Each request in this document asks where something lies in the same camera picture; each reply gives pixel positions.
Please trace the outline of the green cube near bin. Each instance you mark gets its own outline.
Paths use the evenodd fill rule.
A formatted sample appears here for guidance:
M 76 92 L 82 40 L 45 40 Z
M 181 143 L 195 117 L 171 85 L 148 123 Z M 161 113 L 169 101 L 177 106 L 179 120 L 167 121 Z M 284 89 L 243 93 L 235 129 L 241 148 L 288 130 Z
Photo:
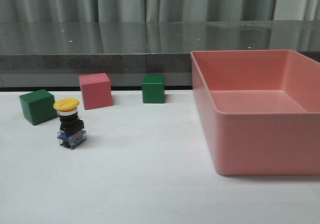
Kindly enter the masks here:
M 165 77 L 145 76 L 142 81 L 142 102 L 143 103 L 164 103 L 165 102 Z

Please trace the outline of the grey curtain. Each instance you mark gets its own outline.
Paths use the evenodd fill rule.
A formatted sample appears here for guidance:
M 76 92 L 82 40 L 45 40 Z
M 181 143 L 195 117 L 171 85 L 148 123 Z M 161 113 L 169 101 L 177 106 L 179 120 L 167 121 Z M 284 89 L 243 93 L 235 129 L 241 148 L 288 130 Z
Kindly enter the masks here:
M 2 22 L 314 21 L 320 0 L 0 0 Z

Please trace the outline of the pink plastic bin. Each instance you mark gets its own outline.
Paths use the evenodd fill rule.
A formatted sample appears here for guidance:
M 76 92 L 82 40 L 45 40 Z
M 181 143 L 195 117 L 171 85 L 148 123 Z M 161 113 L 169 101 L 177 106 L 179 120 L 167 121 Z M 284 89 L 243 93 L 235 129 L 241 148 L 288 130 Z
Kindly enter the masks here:
M 191 60 L 219 174 L 319 175 L 317 61 L 293 50 L 193 51 Z

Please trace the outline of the green cube far left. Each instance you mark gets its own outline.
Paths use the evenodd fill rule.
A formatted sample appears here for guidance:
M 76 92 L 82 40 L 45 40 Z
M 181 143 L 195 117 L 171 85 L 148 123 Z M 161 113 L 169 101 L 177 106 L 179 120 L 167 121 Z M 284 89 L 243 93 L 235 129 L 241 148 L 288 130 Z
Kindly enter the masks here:
M 54 95 L 45 89 L 33 91 L 19 96 L 25 119 L 32 125 L 38 125 L 58 117 L 53 108 Z

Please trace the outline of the yellow push button switch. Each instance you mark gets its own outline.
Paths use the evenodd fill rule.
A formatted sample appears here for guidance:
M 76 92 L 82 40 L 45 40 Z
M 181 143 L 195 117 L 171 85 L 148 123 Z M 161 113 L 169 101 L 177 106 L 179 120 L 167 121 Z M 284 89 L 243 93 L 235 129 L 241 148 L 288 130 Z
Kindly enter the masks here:
M 86 141 L 84 122 L 78 116 L 79 104 L 76 98 L 63 98 L 53 105 L 61 124 L 57 139 L 65 148 L 75 149 Z

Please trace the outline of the pink cube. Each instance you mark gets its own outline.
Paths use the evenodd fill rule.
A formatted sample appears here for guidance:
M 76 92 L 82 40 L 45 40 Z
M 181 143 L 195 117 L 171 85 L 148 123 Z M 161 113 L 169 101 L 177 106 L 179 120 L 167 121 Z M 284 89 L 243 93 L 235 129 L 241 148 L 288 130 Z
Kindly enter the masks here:
M 111 81 L 106 73 L 80 75 L 78 78 L 85 110 L 113 105 Z

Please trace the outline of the grey stone ledge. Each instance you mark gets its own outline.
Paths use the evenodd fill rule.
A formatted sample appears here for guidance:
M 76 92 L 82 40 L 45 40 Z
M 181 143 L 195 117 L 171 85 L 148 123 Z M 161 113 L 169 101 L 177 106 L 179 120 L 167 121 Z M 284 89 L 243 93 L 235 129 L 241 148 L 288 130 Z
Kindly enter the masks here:
M 290 49 L 320 57 L 319 21 L 1 23 L 1 73 L 191 70 L 190 52 Z

